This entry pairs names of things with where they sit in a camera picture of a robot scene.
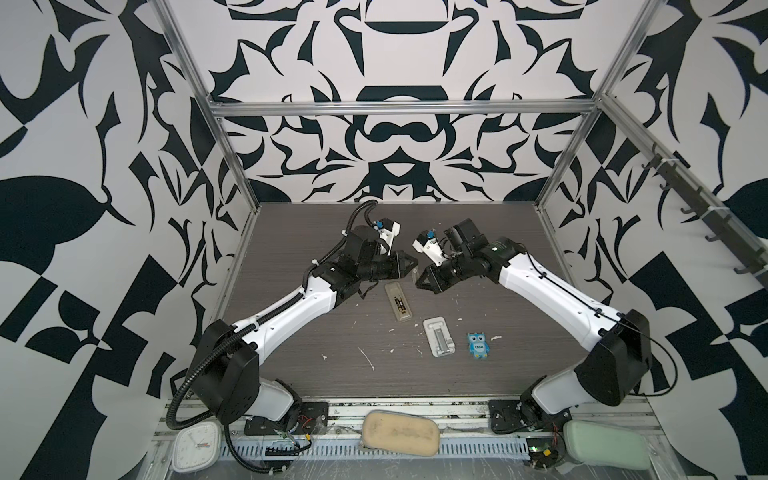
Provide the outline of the white remote control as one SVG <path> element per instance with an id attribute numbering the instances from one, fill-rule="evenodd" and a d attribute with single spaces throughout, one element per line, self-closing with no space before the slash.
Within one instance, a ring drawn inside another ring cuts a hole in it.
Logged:
<path id="1" fill-rule="evenodd" d="M 404 322 L 413 318 L 413 312 L 405 296 L 405 292 L 398 282 L 391 282 L 384 286 L 387 298 L 393 310 L 395 319 Z"/>

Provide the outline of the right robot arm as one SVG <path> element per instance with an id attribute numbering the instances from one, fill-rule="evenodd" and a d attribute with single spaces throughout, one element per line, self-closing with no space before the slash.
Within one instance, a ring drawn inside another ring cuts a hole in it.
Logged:
<path id="1" fill-rule="evenodd" d="M 444 252 L 431 230 L 414 240 L 414 249 L 431 261 L 418 288 L 439 294 L 461 281 L 487 278 L 547 314 L 587 353 L 581 362 L 542 377 L 520 396 L 509 417 L 509 432 L 550 427 L 581 404 L 616 407 L 650 372 L 650 327 L 641 313 L 621 312 L 591 298 L 535 260 L 524 244 L 507 237 L 490 241 L 470 219 L 445 235 L 450 252 Z"/>

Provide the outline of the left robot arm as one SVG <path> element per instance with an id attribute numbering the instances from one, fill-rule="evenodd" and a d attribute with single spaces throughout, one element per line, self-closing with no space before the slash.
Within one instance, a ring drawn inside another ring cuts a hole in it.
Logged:
<path id="1" fill-rule="evenodd" d="M 300 396 L 282 381 L 263 379 L 261 365 L 311 321 L 351 297 L 364 297 L 362 283 L 406 277 L 418 262 L 394 249 L 400 229 L 388 218 L 353 227 L 341 250 L 313 265 L 296 290 L 233 324 L 217 320 L 209 325 L 178 396 L 192 391 L 223 425 L 250 416 L 292 426 Z"/>

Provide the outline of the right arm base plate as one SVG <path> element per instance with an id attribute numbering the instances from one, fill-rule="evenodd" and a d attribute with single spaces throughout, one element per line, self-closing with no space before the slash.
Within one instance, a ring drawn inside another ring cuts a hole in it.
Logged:
<path id="1" fill-rule="evenodd" d="M 569 409 L 549 414 L 531 399 L 502 400 L 488 402 L 490 428 L 493 433 L 507 435 L 518 432 L 561 430 L 572 420 Z"/>

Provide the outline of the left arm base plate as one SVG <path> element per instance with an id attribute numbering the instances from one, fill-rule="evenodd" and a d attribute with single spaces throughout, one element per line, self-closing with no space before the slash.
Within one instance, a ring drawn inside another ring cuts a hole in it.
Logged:
<path id="1" fill-rule="evenodd" d="M 272 435 L 277 432 L 287 432 L 292 435 L 311 434 L 316 427 L 325 425 L 328 413 L 327 402 L 294 403 L 279 420 L 273 421 L 265 417 L 247 419 L 244 434 L 246 436 Z"/>

